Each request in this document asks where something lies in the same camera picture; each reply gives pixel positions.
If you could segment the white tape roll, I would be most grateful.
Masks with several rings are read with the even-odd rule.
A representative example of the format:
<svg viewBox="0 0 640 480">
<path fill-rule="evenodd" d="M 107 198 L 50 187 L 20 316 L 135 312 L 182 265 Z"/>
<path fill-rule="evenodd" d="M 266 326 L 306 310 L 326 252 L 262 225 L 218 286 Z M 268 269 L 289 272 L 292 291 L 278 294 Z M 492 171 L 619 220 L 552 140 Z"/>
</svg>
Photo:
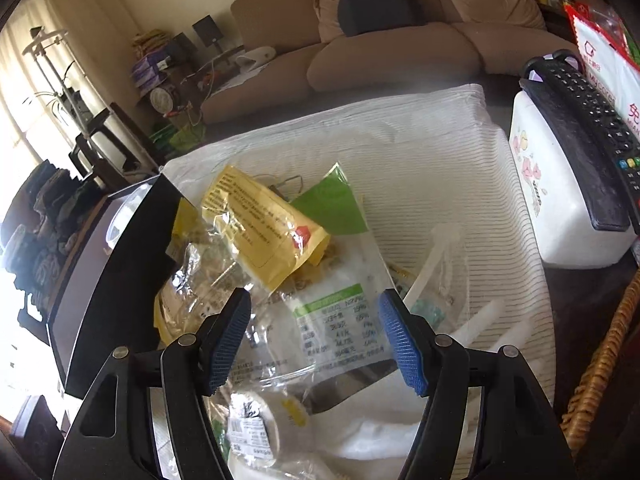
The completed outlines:
<svg viewBox="0 0 640 480">
<path fill-rule="evenodd" d="M 226 439 L 249 465 L 269 468 L 297 460 L 314 448 L 310 416 L 284 391 L 232 392 Z"/>
</svg>

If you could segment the green sushi kit package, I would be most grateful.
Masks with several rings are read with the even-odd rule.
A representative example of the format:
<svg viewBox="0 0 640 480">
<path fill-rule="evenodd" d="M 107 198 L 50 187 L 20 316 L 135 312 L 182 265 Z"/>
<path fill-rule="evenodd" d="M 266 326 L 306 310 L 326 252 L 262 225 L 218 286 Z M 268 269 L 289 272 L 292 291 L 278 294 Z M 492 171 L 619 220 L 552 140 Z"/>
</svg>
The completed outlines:
<svg viewBox="0 0 640 480">
<path fill-rule="evenodd" d="M 378 318 L 378 297 L 393 282 L 342 167 L 334 165 L 293 206 L 329 233 L 329 245 L 319 263 L 305 262 L 255 307 L 231 378 L 377 382 L 394 369 Z"/>
</svg>

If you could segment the yellow printed plastic bag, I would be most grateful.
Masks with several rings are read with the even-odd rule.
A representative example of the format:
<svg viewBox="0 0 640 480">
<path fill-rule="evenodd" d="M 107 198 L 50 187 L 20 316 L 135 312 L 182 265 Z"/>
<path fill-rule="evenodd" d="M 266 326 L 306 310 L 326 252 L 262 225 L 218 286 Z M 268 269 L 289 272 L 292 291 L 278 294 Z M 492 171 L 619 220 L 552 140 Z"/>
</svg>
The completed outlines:
<svg viewBox="0 0 640 480">
<path fill-rule="evenodd" d="M 316 266 L 331 240 L 318 223 L 230 165 L 208 188 L 201 211 L 235 261 L 268 292 L 303 264 Z"/>
</svg>

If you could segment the wicker basket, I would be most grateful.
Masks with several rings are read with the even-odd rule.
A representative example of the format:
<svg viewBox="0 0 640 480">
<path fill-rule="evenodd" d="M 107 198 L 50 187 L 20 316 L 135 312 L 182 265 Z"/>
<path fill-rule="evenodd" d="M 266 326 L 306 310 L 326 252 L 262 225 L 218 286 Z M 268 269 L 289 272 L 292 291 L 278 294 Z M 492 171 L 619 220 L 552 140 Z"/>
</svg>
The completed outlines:
<svg viewBox="0 0 640 480">
<path fill-rule="evenodd" d="M 612 317 L 611 325 L 582 374 L 562 416 L 561 429 L 573 457 L 588 440 L 591 425 L 596 419 L 600 403 L 610 381 L 620 349 L 627 336 L 632 318 L 639 304 L 639 272 L 627 286 L 624 296 Z"/>
</svg>

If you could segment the black storage box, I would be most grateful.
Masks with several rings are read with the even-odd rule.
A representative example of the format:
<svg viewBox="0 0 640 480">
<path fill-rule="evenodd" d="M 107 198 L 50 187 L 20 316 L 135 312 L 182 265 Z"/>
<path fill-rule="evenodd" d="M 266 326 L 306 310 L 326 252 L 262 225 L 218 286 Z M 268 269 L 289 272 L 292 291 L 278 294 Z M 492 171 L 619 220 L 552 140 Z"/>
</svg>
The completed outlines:
<svg viewBox="0 0 640 480">
<path fill-rule="evenodd" d="M 109 248 L 108 225 L 142 186 L 148 192 Z M 48 322 L 55 364 L 70 396 L 86 395 L 115 348 L 143 352 L 158 347 L 154 298 L 177 267 L 167 249 L 181 199 L 167 178 L 155 177 L 108 196 L 92 222 Z"/>
</svg>

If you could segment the white plastic spoon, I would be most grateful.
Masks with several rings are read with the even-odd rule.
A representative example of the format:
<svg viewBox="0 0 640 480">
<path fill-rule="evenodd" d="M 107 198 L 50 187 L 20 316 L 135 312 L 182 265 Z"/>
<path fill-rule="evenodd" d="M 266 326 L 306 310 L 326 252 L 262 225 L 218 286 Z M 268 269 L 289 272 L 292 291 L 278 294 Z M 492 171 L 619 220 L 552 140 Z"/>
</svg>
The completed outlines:
<svg viewBox="0 0 640 480">
<path fill-rule="evenodd" d="M 457 223 L 439 223 L 434 226 L 434 229 L 432 229 L 433 247 L 404 298 L 405 306 L 409 310 L 411 310 L 420 299 L 425 286 L 434 274 L 436 266 L 438 266 L 440 260 L 442 260 L 446 250 L 452 244 L 457 243 L 460 237 L 461 226 Z"/>
</svg>

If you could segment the white floral tissue box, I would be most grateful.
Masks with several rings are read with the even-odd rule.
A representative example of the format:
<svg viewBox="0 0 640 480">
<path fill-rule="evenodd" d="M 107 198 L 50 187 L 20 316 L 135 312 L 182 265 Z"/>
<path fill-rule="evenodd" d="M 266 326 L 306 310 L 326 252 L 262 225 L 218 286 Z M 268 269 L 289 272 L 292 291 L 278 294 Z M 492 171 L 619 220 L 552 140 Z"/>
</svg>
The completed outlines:
<svg viewBox="0 0 640 480">
<path fill-rule="evenodd" d="M 557 50 L 538 58 L 555 58 L 562 51 L 570 55 L 568 62 L 585 75 L 582 62 L 569 50 Z M 598 231 L 591 226 L 567 158 L 541 112 L 522 88 L 513 102 L 509 142 L 544 264 L 577 270 L 607 268 L 618 263 L 638 238 L 639 231 Z"/>
</svg>

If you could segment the white striped table cloth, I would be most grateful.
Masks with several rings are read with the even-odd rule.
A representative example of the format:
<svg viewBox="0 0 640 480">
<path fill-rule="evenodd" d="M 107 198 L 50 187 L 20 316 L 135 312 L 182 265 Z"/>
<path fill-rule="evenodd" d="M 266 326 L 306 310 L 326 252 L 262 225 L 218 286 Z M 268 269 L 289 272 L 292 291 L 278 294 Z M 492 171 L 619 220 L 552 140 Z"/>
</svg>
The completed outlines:
<svg viewBox="0 0 640 480">
<path fill-rule="evenodd" d="M 273 294 L 241 268 L 202 217 L 205 193 L 228 165 L 292 206 L 340 165 L 392 279 L 388 289 L 396 290 L 402 301 L 433 247 L 434 226 L 457 223 L 460 240 L 446 250 L 420 299 L 408 310 L 465 348 L 518 348 L 552 407 L 548 286 L 509 143 L 491 121 L 479 86 L 349 104 L 209 144 L 168 162 L 163 176 L 178 188 L 182 204 L 178 271 L 156 298 L 166 341 L 197 330 L 222 310 L 237 288 L 250 294 L 250 320 L 255 307 Z M 397 373 L 406 385 L 394 352 L 393 362 L 393 371 L 380 380 Z M 297 460 L 269 468 L 234 455 L 226 439 L 229 399 L 240 390 L 284 391 L 311 417 L 375 382 L 238 384 L 231 370 L 226 382 L 203 400 L 234 478 L 348 479 L 322 460 L 315 443 Z M 469 475 L 479 418 L 480 389 L 472 388 L 451 478 Z"/>
</svg>

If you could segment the black remote control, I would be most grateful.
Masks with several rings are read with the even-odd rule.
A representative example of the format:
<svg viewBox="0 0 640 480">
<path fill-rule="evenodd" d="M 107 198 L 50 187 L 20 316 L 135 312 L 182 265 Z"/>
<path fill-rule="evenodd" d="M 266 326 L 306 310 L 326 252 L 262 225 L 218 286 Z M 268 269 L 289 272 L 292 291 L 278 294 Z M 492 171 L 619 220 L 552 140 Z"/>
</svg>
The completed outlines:
<svg viewBox="0 0 640 480">
<path fill-rule="evenodd" d="M 639 141 L 570 55 L 533 58 L 521 88 L 560 144 L 598 231 L 639 231 Z"/>
</svg>

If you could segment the red white snack bag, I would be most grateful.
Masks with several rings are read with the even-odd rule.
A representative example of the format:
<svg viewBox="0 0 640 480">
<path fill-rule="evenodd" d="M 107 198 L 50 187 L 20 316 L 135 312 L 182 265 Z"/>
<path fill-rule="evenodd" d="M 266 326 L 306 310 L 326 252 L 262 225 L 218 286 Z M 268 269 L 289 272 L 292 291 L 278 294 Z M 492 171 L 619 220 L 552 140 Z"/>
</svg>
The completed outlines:
<svg viewBox="0 0 640 480">
<path fill-rule="evenodd" d="M 639 137 L 639 67 L 599 25 L 564 4 L 589 80 Z"/>
</svg>

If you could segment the black speaker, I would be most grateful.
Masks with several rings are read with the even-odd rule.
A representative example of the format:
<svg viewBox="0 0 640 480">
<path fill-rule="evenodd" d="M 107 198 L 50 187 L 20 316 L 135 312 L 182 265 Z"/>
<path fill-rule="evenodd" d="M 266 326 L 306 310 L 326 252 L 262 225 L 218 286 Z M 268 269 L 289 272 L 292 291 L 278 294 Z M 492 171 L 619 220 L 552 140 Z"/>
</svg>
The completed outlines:
<svg viewBox="0 0 640 480">
<path fill-rule="evenodd" d="M 219 41 L 224 39 L 224 33 L 210 15 L 195 22 L 192 28 L 206 48 L 218 47 Z"/>
</svg>

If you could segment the brown fabric sofa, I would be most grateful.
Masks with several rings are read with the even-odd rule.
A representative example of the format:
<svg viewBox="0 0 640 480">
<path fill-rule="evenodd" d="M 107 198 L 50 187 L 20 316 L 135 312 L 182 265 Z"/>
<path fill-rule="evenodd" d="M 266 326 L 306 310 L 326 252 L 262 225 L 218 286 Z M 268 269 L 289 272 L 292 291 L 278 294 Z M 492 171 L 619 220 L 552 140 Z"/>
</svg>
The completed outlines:
<svg viewBox="0 0 640 480">
<path fill-rule="evenodd" d="M 206 124 L 314 102 L 322 94 L 516 76 L 530 58 L 567 47 L 548 31 L 536 0 L 418 3 L 425 25 L 346 37 L 338 0 L 235 0 L 231 13 L 247 52 L 270 48 L 274 57 L 242 84 L 206 98 Z"/>
</svg>

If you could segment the dark blue lumbar cushion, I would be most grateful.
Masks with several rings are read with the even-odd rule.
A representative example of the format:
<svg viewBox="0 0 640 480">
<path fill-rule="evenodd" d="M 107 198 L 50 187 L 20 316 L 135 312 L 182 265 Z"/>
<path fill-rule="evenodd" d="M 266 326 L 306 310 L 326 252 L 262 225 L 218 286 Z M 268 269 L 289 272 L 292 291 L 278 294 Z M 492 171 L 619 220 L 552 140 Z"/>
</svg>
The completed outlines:
<svg viewBox="0 0 640 480">
<path fill-rule="evenodd" d="M 418 0 L 338 0 L 337 21 L 346 37 L 426 24 Z"/>
</svg>

